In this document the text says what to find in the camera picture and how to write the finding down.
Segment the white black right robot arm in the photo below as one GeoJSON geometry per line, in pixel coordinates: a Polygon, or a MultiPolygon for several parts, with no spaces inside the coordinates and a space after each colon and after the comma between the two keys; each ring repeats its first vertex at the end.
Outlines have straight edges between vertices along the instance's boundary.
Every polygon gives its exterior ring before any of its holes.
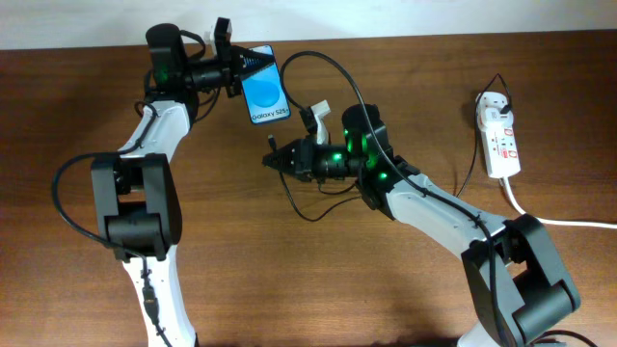
{"type": "Polygon", "coordinates": [[[264,166],[300,181],[352,177],[372,210],[422,231],[462,261],[478,318],[460,346],[531,346],[574,313],[580,295],[545,226],[508,219],[442,190],[394,154],[379,110],[342,115],[344,144],[297,139],[266,154],[264,166]]]}

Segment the blue Galaxy smartphone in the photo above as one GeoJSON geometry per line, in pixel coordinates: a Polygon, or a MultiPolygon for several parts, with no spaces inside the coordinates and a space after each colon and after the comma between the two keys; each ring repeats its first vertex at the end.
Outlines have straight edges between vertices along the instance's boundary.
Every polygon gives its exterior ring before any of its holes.
{"type": "Polygon", "coordinates": [[[290,117],[289,102],[282,91],[278,65],[272,65],[242,82],[252,124],[265,124],[290,117]]]}

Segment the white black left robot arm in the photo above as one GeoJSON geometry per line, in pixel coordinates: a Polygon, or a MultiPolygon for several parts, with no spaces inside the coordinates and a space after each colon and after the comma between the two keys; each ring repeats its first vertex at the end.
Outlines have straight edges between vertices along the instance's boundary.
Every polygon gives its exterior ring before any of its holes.
{"type": "Polygon", "coordinates": [[[199,95],[237,96],[244,80],[275,62],[232,44],[231,33],[229,19],[218,18],[208,39],[196,38],[201,50],[188,55],[189,32],[171,23],[149,28],[140,123],[124,146],[91,165],[98,232],[131,279],[150,346],[199,343],[177,273],[182,214],[170,168],[198,120],[199,95]]]}

